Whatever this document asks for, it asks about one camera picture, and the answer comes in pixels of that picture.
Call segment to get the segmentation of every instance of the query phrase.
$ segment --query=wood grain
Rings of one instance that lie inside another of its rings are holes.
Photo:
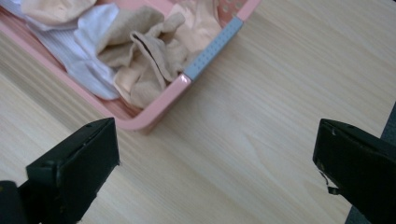
[[[318,122],[379,136],[396,100],[396,3],[264,0],[121,166],[82,223],[344,223],[312,162]],[[0,179],[103,116],[0,34]]]

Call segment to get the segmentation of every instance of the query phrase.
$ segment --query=laundry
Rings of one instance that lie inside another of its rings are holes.
[[[130,33],[144,34],[162,21],[163,14],[152,7],[141,7],[136,11],[121,9],[96,46],[97,58],[111,67],[129,66],[136,49]]]
[[[169,16],[181,13],[185,22],[174,38],[190,52],[201,51],[221,32],[218,15],[219,0],[185,0],[175,4]]]
[[[220,33],[219,0],[178,1],[169,15],[96,0],[11,0],[70,77],[94,95],[147,107]]]
[[[21,12],[48,26],[75,21],[96,0],[21,0]]]
[[[78,28],[74,32],[75,40],[91,57],[96,58],[96,46],[119,12],[116,4],[105,4],[93,7],[78,19]]]
[[[173,38],[184,22],[181,14],[153,26],[146,34],[131,32],[136,45],[131,66],[122,67],[114,85],[131,108],[145,108],[181,73],[188,60],[187,48]]]
[[[114,88],[113,79],[115,71],[97,60],[75,41],[73,33],[76,29],[51,29],[43,31],[37,28],[35,23],[27,20],[26,16],[21,12],[20,0],[1,1],[2,7],[16,16],[25,19],[28,28],[40,40],[40,42],[51,52],[51,54],[61,62],[66,68],[67,74],[73,78],[80,86],[86,88],[92,94],[105,99],[114,100],[120,97],[118,91]],[[112,8],[113,11],[118,10],[115,5],[103,5],[92,7],[87,11],[90,14],[96,14],[96,17],[103,15],[104,7]]]

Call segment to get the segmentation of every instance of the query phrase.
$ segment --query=beige cloth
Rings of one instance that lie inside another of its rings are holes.
[[[141,7],[136,11],[121,9],[96,46],[97,58],[111,67],[129,66],[136,50],[130,33],[145,34],[162,21],[163,14],[151,7]]]
[[[184,22],[181,14],[153,26],[146,34],[131,32],[136,45],[131,66],[122,67],[114,85],[131,108],[145,108],[154,101],[184,69],[189,52],[173,38]]]
[[[218,6],[219,0],[185,0],[175,4],[169,16],[181,13],[186,21],[177,29],[174,38],[190,52],[205,49],[221,32]]]
[[[48,26],[68,23],[92,7],[96,0],[22,0],[21,12]]]

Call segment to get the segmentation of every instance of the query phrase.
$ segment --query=tan sock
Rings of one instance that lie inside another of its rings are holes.
[[[130,107],[145,108],[183,71],[189,52],[173,38],[181,15],[153,26],[145,35],[131,32],[136,53],[130,67],[122,67],[114,84]]]
[[[21,11],[26,16],[49,26],[75,20],[96,0],[22,0]]]
[[[162,21],[163,14],[152,7],[141,7],[136,11],[121,9],[96,46],[98,59],[111,67],[129,66],[135,50],[130,33],[144,34]]]

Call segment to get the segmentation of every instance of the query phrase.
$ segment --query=basket handle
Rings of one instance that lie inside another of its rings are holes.
[[[236,16],[241,19],[241,21],[247,21],[254,9],[259,5],[262,0],[248,0],[242,8],[238,11]]]
[[[142,133],[149,132],[152,126],[156,124],[190,85],[191,81],[187,76],[183,74],[178,76],[157,99],[135,118],[128,120],[116,119],[117,125],[125,130],[141,131]]]
[[[195,81],[204,69],[215,59],[219,52],[230,42],[238,33],[244,22],[234,17],[221,30],[216,38],[194,59],[194,61],[184,70],[184,74]]]

